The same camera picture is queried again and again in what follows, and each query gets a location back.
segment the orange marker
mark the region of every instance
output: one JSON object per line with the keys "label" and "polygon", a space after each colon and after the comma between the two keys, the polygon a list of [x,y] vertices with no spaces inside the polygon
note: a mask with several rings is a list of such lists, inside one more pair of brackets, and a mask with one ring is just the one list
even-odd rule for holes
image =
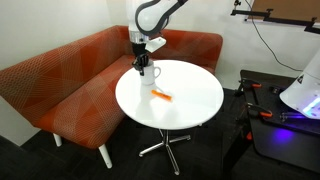
{"label": "orange marker", "polygon": [[163,93],[160,93],[160,92],[157,92],[156,90],[152,90],[151,91],[152,94],[158,96],[158,97],[161,97],[167,101],[171,101],[172,97],[169,96],[169,95],[166,95],[166,94],[163,94]]}

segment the round white table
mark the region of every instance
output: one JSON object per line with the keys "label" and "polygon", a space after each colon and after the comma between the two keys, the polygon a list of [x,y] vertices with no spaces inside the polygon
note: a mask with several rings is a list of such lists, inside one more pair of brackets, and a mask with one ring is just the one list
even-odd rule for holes
{"label": "round white table", "polygon": [[[143,125],[164,130],[163,141],[144,151],[140,156],[166,146],[169,157],[179,174],[169,143],[190,139],[183,136],[169,140],[168,130],[179,130],[201,125],[211,119],[223,102],[223,89],[219,81],[207,70],[191,63],[176,60],[158,60],[160,76],[153,85],[142,85],[140,74],[134,68],[118,81],[116,99],[121,109],[133,120]],[[156,90],[170,95],[172,101],[151,93]]]}

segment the white wall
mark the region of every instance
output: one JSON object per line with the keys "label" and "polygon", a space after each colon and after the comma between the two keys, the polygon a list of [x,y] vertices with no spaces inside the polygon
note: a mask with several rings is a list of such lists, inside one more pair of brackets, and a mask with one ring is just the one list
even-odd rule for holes
{"label": "white wall", "polygon": [[[107,0],[111,21],[126,25],[125,0]],[[296,77],[292,71],[276,63],[272,53],[260,40],[245,16],[230,16],[234,0],[189,0],[174,14],[167,29],[219,33],[224,38],[216,76],[225,88],[236,89],[240,70]],[[242,0],[237,9],[248,6]],[[256,23],[278,59],[289,66],[303,69],[320,47],[320,35],[303,31],[303,27]]]}
{"label": "white wall", "polygon": [[[1,70],[111,21],[105,0],[1,0],[0,25]],[[0,135],[21,145],[37,131],[0,97]]]}

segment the mug handle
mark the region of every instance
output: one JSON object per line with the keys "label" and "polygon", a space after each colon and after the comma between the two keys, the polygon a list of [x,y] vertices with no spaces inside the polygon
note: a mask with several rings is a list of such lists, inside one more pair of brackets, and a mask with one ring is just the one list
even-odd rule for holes
{"label": "mug handle", "polygon": [[161,68],[159,68],[159,67],[154,67],[154,71],[156,71],[156,69],[158,69],[158,70],[159,70],[159,74],[158,74],[158,75],[154,75],[154,78],[159,77],[159,76],[160,76],[160,74],[161,74]]}

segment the white mug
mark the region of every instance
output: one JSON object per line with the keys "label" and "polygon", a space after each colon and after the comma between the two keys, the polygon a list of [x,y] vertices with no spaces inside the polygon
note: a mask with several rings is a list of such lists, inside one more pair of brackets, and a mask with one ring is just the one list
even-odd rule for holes
{"label": "white mug", "polygon": [[154,81],[161,74],[161,69],[159,67],[154,67],[153,61],[149,60],[148,66],[143,68],[144,76],[140,75],[141,84],[151,85],[154,84]]}

